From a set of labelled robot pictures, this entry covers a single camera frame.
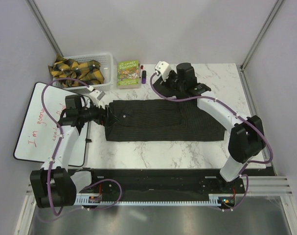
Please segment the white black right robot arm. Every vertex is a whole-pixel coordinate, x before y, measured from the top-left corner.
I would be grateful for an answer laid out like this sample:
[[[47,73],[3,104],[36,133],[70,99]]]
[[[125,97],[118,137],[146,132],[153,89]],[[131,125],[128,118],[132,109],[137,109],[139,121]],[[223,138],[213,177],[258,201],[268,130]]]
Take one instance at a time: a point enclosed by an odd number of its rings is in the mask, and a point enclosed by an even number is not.
[[[220,101],[211,88],[197,81],[190,63],[178,64],[176,69],[162,61],[155,66],[155,72],[162,79],[161,85],[171,91],[180,101],[197,98],[197,107],[211,115],[228,132],[229,158],[220,169],[216,187],[220,192],[233,188],[233,180],[239,177],[248,162],[261,152],[266,144],[262,121],[258,116],[241,117],[228,105]]]

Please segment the dark striped long sleeve shirt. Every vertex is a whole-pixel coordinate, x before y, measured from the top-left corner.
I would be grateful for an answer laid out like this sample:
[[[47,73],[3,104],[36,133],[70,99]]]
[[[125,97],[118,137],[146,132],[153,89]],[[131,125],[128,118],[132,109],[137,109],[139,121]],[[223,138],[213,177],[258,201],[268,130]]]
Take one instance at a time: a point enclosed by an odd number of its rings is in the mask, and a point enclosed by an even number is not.
[[[114,123],[107,124],[107,141],[224,140],[225,128],[197,107],[195,100],[114,100],[109,103]]]

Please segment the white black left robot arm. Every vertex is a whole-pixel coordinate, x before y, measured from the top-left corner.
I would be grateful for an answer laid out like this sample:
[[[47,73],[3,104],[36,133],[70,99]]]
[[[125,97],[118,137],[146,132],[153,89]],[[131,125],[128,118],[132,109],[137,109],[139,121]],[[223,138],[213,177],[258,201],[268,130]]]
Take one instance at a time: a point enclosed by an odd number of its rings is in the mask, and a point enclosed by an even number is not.
[[[39,208],[72,206],[77,193],[82,190],[95,192],[99,187],[99,180],[91,176],[89,171],[80,170],[73,175],[68,173],[69,160],[84,125],[94,121],[107,127],[117,121],[109,107],[101,106],[99,95],[93,92],[89,97],[90,105],[84,107],[81,95],[66,96],[66,108],[57,122],[60,136],[52,156],[39,170],[30,174]]]

